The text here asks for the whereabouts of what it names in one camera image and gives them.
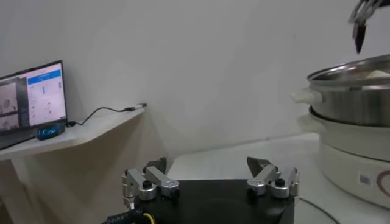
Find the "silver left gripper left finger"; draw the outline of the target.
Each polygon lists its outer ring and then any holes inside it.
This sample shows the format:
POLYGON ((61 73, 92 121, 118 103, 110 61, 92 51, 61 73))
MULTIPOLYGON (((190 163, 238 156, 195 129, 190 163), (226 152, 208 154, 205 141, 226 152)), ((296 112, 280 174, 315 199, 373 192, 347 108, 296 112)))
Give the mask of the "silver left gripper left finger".
POLYGON ((150 202, 158 197, 176 200, 180 196, 180 184, 166 176, 167 160, 149 161, 140 172, 126 169, 122 175, 122 200, 128 209, 134 209, 136 201, 150 202))

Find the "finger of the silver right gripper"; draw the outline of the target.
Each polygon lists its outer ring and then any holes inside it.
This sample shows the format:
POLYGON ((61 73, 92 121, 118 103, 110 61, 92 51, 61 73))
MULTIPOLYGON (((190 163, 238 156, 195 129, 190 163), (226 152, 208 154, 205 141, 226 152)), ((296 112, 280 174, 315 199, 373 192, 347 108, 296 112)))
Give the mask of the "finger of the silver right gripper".
POLYGON ((361 53, 366 36, 366 23, 374 13, 384 7, 384 0, 359 0, 353 8, 348 22, 353 24, 352 38, 357 54, 361 53))

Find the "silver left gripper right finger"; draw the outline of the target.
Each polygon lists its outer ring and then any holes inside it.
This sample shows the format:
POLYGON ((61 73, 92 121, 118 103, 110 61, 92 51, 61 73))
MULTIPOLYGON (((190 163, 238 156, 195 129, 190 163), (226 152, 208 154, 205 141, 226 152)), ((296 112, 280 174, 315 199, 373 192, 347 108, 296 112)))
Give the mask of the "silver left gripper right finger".
POLYGON ((252 178, 247 180, 247 193, 250 198, 270 194, 277 199, 287 199, 299 195, 299 173, 295 167, 280 170, 266 159, 247 157, 252 178))

